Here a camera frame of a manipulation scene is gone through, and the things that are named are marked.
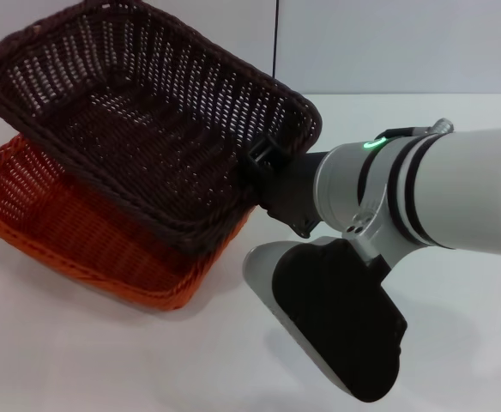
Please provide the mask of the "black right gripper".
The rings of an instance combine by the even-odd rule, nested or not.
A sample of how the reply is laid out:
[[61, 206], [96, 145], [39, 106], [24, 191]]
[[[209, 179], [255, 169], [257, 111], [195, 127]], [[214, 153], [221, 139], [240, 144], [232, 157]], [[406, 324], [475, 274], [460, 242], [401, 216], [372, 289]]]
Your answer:
[[[259, 170], [275, 170], [283, 164], [281, 147], [270, 135], [251, 144], [250, 163]], [[310, 237], [322, 218], [314, 201], [314, 184], [323, 152], [302, 154], [270, 178], [260, 205], [268, 215], [290, 227], [299, 237]]]

